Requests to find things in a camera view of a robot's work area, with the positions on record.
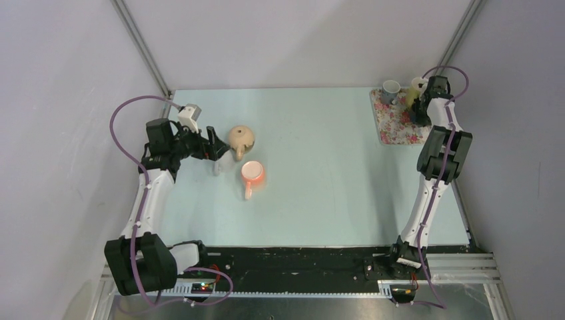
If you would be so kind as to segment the yellow mug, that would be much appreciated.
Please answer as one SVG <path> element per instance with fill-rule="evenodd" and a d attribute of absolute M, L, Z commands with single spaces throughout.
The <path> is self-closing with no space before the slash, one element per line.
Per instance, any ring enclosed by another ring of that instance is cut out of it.
<path fill-rule="evenodd" d="M 410 82 L 410 87 L 405 96 L 404 105 L 408 108 L 412 107 L 414 101 L 420 97 L 422 88 L 427 84 L 427 79 L 422 77 L 415 77 Z"/>

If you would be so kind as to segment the white translucent mug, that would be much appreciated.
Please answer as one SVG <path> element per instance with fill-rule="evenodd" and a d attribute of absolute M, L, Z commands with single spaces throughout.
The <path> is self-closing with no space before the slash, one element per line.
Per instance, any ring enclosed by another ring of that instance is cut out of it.
<path fill-rule="evenodd" d="M 233 152 L 227 151 L 215 161 L 213 173 L 215 176 L 219 176 L 221 173 L 230 171 L 235 165 L 236 160 L 234 158 Z"/>

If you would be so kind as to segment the tan ceramic mug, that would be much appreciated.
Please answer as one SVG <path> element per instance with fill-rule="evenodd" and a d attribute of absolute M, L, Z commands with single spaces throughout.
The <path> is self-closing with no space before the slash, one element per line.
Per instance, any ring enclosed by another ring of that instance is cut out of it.
<path fill-rule="evenodd" d="M 255 134 L 245 125 L 234 126 L 228 134 L 229 145 L 235 153 L 235 160 L 242 161 L 245 154 L 255 145 Z"/>

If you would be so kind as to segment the grey blue mug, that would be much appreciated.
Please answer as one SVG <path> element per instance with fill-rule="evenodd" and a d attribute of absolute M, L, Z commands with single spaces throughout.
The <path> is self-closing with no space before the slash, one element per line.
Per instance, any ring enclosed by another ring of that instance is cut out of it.
<path fill-rule="evenodd" d="M 398 94 L 400 93 L 401 86 L 395 80 L 386 80 L 382 84 L 380 102 L 383 105 L 396 105 L 398 103 Z"/>

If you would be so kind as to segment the orange mug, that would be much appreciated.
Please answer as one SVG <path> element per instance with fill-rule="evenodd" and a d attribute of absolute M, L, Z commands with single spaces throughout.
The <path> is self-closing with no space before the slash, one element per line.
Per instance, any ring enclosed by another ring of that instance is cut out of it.
<path fill-rule="evenodd" d="M 263 164 L 259 161 L 247 161 L 241 167 L 241 178 L 244 184 L 244 199 L 250 200 L 253 193 L 259 190 L 266 177 L 266 171 Z"/>

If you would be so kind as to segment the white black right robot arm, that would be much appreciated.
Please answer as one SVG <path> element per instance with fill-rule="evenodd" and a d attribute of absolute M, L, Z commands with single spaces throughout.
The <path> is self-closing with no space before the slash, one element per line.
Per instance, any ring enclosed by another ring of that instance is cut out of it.
<path fill-rule="evenodd" d="M 419 123 L 432 127 L 416 169 L 420 173 L 418 193 L 408 222 L 390 251 L 365 260 L 367 279 L 412 279 L 426 266 L 431 223 L 449 185 L 460 175 L 473 136 L 458 123 L 455 98 L 447 77 L 431 76 L 414 110 Z"/>

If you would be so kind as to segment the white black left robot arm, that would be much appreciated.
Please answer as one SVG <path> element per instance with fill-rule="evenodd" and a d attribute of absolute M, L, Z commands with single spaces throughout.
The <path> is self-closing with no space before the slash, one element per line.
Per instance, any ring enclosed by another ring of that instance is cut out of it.
<path fill-rule="evenodd" d="M 148 141 L 137 161 L 139 188 L 132 213 L 119 238 L 106 242 L 104 248 L 121 295 L 171 289 L 185 270 L 198 278 L 210 271 L 211 260 L 202 241 L 167 245 L 158 234 L 181 161 L 188 157 L 218 161 L 231 151 L 214 127 L 206 131 L 203 137 L 166 118 L 146 124 Z"/>

